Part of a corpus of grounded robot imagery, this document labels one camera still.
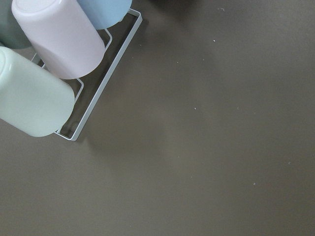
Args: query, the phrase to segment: light blue cup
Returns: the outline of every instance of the light blue cup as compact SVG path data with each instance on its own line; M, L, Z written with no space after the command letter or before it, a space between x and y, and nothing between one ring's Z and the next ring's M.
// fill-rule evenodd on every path
M31 45L11 11L12 0L0 1L0 43L8 48L26 48Z
M132 0L78 0L97 30L109 28L128 13Z

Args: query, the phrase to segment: metal frame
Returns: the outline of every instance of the metal frame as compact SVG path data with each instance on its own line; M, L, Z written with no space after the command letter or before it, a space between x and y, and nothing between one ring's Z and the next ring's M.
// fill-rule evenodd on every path
M80 135L80 133L81 133L85 123L87 122L87 120L88 120L88 118L89 118L89 116L90 116L90 114L91 114L95 104L97 103L97 101L98 101L100 95L102 94L105 86L107 85L107 82L109 81L110 77L112 76L112 74L113 74L114 70L116 69L120 59L122 58L124 52L126 51L129 43L131 42L132 38L134 37L134 35L135 35L136 31L138 30L139 26L141 25L142 16L141 16L140 12L138 12L136 10L133 10L133 9L129 9L128 14L131 14L131 15L137 17L137 20L135 21L132 29L130 30L128 36L126 37L126 39L124 41L124 43L122 44L121 48L119 49L116 57L114 58L112 64L110 65L108 71L106 72L102 82L100 83L96 93L94 94L90 104L88 105L88 108L84 112L84 114L83 114L83 116L82 116L78 126L76 127L73 135L71 137L67 137L66 135L62 134L61 133L62 127L58 131L55 132L57 135L65 138L67 140L70 140L70 141L76 141L78 139L78 137L79 137L79 135ZM108 44L106 45L106 48L105 48L105 50L107 50L109 45L111 44L113 38L112 38L112 35L110 34L110 32L107 29L105 29L105 31L110 37L110 40L109 40L109 42L108 42ZM40 61L40 57L35 54L35 56L33 57L32 61L34 63L38 64L39 61ZM80 79L76 79L76 80L81 84L81 87L80 87L79 92L77 93L77 95L75 97L75 102L79 98L79 96L80 96L80 94L81 94L81 92L83 90L83 87L84 87L84 84L83 84L83 82Z

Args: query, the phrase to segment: cup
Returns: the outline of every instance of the cup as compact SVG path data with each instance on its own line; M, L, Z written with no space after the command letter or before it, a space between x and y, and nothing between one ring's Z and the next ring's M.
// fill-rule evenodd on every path
M128 13L132 0L78 0L97 30L109 28Z
M42 137L70 117L72 88L13 50L0 47L0 118L23 132Z
M104 42L76 0L13 0L12 12L57 77L85 76L102 61Z
M11 11L12 0L0 3L0 42L8 48L21 49L31 46Z

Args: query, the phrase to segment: drying rack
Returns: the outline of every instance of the drying rack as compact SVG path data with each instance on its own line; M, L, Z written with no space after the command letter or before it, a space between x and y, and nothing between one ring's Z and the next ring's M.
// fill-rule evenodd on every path
M62 133L62 127L60 129L58 129L55 133L67 140L70 140L70 141L76 141L85 125L85 123L87 122L95 104L97 103L100 95L102 94L105 86L107 85L107 82L109 81L111 75L113 74L114 70L116 69L120 59L122 58L125 50L127 49L129 43L131 42L132 38L134 37L136 31L138 30L138 28L140 27L140 24L142 22L142 16L141 16L141 13L134 10L134 9L129 9L128 11L128 14L130 15L133 15L136 17L136 21L134 22L130 32L128 33L126 39L124 40L122 46L120 47L119 51L117 52L113 62L110 64L104 78L102 79L100 85L98 86L92 100L90 101L86 111L84 112L83 116L81 117L79 123L78 123L78 126L75 128L73 134L68 137L67 135L63 134ZM107 30L107 29L104 29L105 32L108 34L109 36L109 41L105 47L105 52L107 51L107 49L109 48L110 44L112 43L112 40L113 40L113 37L111 35L111 33ZM34 62L35 64L39 64L41 61L40 57L35 54L33 59L32 59L32 62ZM77 102L81 92L83 91L84 89L84 83L81 79L76 79L79 84L80 84L80 88L79 88L79 91L77 92L77 94L75 95L75 103Z

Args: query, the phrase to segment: gray surface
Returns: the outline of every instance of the gray surface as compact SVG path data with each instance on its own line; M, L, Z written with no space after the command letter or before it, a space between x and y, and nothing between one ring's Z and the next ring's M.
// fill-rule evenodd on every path
M77 142L0 123L0 235L314 235L314 1L133 7Z

